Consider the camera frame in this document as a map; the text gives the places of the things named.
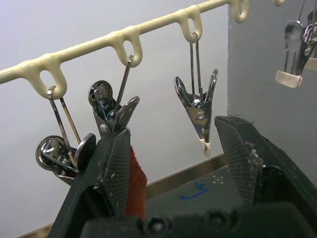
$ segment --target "cream plastic rail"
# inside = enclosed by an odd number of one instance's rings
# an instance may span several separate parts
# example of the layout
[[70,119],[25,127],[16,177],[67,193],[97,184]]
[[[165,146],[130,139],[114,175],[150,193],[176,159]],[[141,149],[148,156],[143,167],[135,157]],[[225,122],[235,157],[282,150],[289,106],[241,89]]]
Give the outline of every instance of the cream plastic rail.
[[[277,3],[281,3],[283,1],[285,0],[275,0]],[[239,2],[242,9],[241,13],[239,12]],[[171,23],[178,23],[185,39],[190,43],[194,43],[195,37],[190,32],[188,18],[191,18],[194,21],[195,32],[200,39],[203,31],[200,13],[209,11],[225,4],[229,4],[231,6],[231,14],[236,22],[242,23],[248,17],[249,0],[210,0],[198,5],[181,9],[169,15],[141,23],[139,25],[129,26],[120,31],[111,32],[106,36],[84,42],[68,49],[45,54],[36,59],[27,60],[16,66],[1,70],[0,84],[17,78],[25,78],[31,83],[38,94],[44,98],[48,98],[48,88],[40,78],[41,71],[47,70],[52,74],[56,82],[56,87],[53,91],[52,98],[59,99],[66,93],[67,90],[66,80],[60,69],[61,63],[102,49],[104,47],[111,46],[115,49],[120,61],[126,65],[128,55],[124,49],[123,42],[129,41],[131,42],[134,50],[134,58],[131,63],[131,67],[136,67],[141,62],[143,55],[141,42],[139,39],[141,34],[164,27]]]

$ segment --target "red fabric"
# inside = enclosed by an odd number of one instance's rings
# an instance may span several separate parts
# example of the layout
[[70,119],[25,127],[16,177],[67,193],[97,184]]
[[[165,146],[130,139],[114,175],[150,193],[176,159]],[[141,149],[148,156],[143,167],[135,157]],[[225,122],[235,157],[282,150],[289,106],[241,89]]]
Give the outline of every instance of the red fabric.
[[145,188],[148,179],[139,166],[132,147],[130,157],[129,192],[125,215],[140,216],[141,219],[145,219]]

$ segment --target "metal clip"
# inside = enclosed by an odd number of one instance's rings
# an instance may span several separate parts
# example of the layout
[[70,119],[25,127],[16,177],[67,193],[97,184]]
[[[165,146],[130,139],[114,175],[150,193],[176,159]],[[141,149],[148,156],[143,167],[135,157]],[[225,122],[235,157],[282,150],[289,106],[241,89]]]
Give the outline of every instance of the metal clip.
[[75,124],[66,107],[66,103],[63,98],[60,98],[62,107],[79,143],[77,149],[70,146],[57,107],[52,99],[54,88],[55,86],[49,88],[48,99],[53,108],[63,138],[56,135],[44,138],[37,147],[36,160],[42,168],[52,171],[58,178],[70,184],[79,170],[85,167],[86,162],[89,161],[90,156],[95,150],[96,136],[89,133],[83,140],[80,140]]
[[302,82],[302,72],[317,45],[316,1],[314,10],[309,15],[309,24],[304,27],[299,21],[305,0],[297,21],[290,21],[285,28],[285,65],[284,71],[278,71],[276,81],[298,88]]
[[198,75],[198,90],[199,96],[195,94],[194,83],[194,54],[193,44],[190,43],[190,57],[191,57],[191,80],[192,80],[192,94],[188,94],[184,83],[179,77],[175,78],[174,86],[176,93],[182,102],[196,132],[200,142],[202,143],[205,156],[210,154],[210,127],[212,115],[212,97],[214,88],[218,78],[218,70],[215,69],[211,75],[206,93],[203,93],[201,86],[200,76],[200,62],[199,62],[199,45],[198,36],[194,33],[196,38],[196,62],[197,62],[197,75]]
[[132,59],[133,56],[130,55],[117,101],[112,97],[112,87],[108,82],[104,80],[97,81],[90,87],[88,101],[93,107],[94,117],[101,137],[126,128],[136,106],[140,102],[140,98],[136,96],[123,106],[120,106]]

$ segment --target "plastic hook loop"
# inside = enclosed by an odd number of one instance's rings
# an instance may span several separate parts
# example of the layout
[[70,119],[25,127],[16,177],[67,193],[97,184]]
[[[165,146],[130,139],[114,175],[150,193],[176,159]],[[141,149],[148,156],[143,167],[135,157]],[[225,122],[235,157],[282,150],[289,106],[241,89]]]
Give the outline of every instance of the plastic hook loop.
[[52,92],[52,99],[56,100],[63,97],[67,91],[67,83],[60,70],[60,62],[54,54],[45,54],[33,60],[32,63],[29,61],[21,63],[20,76],[28,80],[38,94],[48,99],[48,87],[40,77],[40,73],[43,70],[49,71],[56,82],[56,87]]
[[134,50],[131,67],[136,67],[141,63],[143,57],[139,31],[134,26],[124,28],[122,31],[120,31],[120,34],[116,34],[116,32],[114,32],[116,40],[111,42],[111,46],[115,49],[120,61],[126,66],[129,56],[124,49],[123,43],[125,41],[129,41]]
[[176,14],[177,14],[176,22],[180,25],[180,28],[182,29],[185,39],[189,43],[195,43],[196,38],[190,31],[188,18],[193,20],[194,26],[195,26],[195,32],[198,36],[198,39],[200,39],[203,33],[203,25],[202,25],[202,19],[200,17],[199,7],[197,5],[193,5],[186,9],[177,11]]
[[[239,10],[239,2],[241,4],[242,9],[241,13]],[[249,0],[231,0],[229,4],[231,6],[232,18],[237,23],[244,22],[249,15]]]

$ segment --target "black screw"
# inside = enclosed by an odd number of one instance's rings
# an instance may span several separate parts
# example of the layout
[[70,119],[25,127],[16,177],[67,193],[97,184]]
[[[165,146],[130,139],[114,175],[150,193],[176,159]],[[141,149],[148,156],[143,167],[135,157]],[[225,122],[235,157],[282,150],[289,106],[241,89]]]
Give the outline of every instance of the black screw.
[[220,212],[215,212],[209,214],[208,222],[213,227],[222,228],[226,225],[227,220]]
[[222,232],[230,227],[230,218],[223,211],[211,209],[204,215],[204,218],[209,224],[208,228],[213,231]]
[[169,221],[163,217],[152,217],[143,224],[143,231],[146,235],[158,235],[168,230]]

